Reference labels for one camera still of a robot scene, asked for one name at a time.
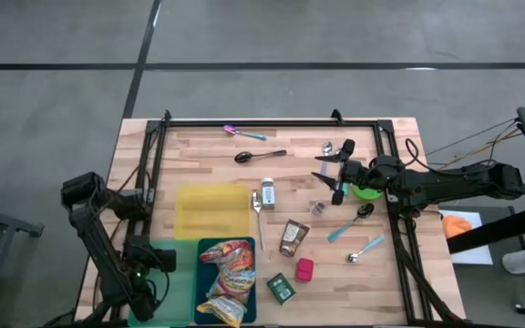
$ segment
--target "green tray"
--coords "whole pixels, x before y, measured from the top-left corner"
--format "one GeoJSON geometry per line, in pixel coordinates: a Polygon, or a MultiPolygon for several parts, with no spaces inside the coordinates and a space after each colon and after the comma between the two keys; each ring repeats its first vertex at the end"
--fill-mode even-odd
{"type": "MultiPolygon", "coordinates": [[[[153,313],[153,318],[144,323],[129,311],[130,327],[185,327],[193,322],[194,290],[196,287],[196,258],[198,241],[152,241],[151,246],[159,250],[175,250],[176,270],[170,272],[170,291],[163,304],[153,313]]],[[[157,286],[157,298],[165,292],[166,278],[163,272],[151,269],[147,279],[157,286]]]]}
{"type": "MultiPolygon", "coordinates": [[[[252,267],[256,271],[256,243],[252,237],[232,237],[232,238],[204,238],[201,239],[198,244],[198,254],[202,254],[208,250],[211,246],[219,243],[220,241],[232,241],[232,240],[247,240],[252,246],[252,256],[254,259],[254,266],[252,267]]],[[[196,324],[224,324],[224,322],[218,319],[214,314],[211,313],[200,313],[195,308],[208,301],[206,298],[206,292],[210,290],[210,287],[216,281],[218,277],[218,266],[213,263],[202,263],[196,256],[194,259],[198,266],[196,268],[197,280],[195,289],[195,306],[194,306],[194,317],[193,320],[196,324]]],[[[251,288],[251,294],[248,297],[248,303],[246,305],[246,313],[242,318],[242,323],[254,323],[256,320],[256,283],[251,288]]]]}

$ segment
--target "yellow plastic tray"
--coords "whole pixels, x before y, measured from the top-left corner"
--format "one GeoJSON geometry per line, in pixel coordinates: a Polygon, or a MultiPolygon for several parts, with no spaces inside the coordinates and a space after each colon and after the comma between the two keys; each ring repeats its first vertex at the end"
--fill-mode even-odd
{"type": "Polygon", "coordinates": [[[250,236],[251,191],[238,184],[186,186],[178,191],[177,240],[250,236]]]}

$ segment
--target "concrete floor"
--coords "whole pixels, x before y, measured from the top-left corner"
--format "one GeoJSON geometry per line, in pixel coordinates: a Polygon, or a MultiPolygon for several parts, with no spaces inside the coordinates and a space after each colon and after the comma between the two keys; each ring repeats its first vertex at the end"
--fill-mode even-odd
{"type": "MultiPolygon", "coordinates": [[[[151,4],[0,0],[0,63],[134,63],[151,4]]],[[[525,1],[162,4],[148,62],[232,61],[525,62],[525,1]]],[[[74,306],[87,254],[60,206],[60,186],[90,170],[107,175],[132,75],[0,71],[0,211],[46,225],[41,239],[14,242],[0,280],[0,327],[35,326],[74,306]]],[[[326,117],[339,108],[347,117],[417,117],[430,151],[523,105],[525,70],[146,72],[133,117],[160,117],[165,108],[176,118],[326,117]]],[[[428,160],[451,159],[498,132],[428,160]]],[[[495,159],[518,166],[525,180],[523,138],[499,145],[495,159]]],[[[458,203],[505,204],[524,210],[525,196],[458,203]]],[[[479,299],[480,278],[458,271],[465,304],[479,299]]],[[[497,310],[468,311],[469,319],[525,325],[507,311],[504,291],[483,293],[482,306],[497,310]]]]}

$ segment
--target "chip bag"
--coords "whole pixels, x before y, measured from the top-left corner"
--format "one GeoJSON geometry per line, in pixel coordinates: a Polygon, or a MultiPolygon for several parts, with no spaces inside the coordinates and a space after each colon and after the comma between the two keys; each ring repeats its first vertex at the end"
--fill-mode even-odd
{"type": "Polygon", "coordinates": [[[246,313],[244,305],[229,296],[214,297],[198,305],[197,310],[201,313],[213,313],[218,319],[234,328],[241,326],[242,318],[246,313]]]}
{"type": "Polygon", "coordinates": [[[251,269],[254,263],[252,246],[246,240],[221,241],[200,254],[200,261],[225,264],[232,272],[251,269]]]}
{"type": "Polygon", "coordinates": [[[220,273],[218,273],[218,278],[216,278],[206,297],[230,295],[246,305],[255,281],[256,274],[254,271],[232,272],[223,264],[220,273]]]}

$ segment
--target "spice jar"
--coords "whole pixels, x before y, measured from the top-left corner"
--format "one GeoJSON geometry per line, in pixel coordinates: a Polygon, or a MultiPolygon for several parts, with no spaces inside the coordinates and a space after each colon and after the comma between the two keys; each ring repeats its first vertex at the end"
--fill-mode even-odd
{"type": "Polygon", "coordinates": [[[274,209],[274,181],[271,178],[262,179],[262,208],[267,210],[274,209]]]}

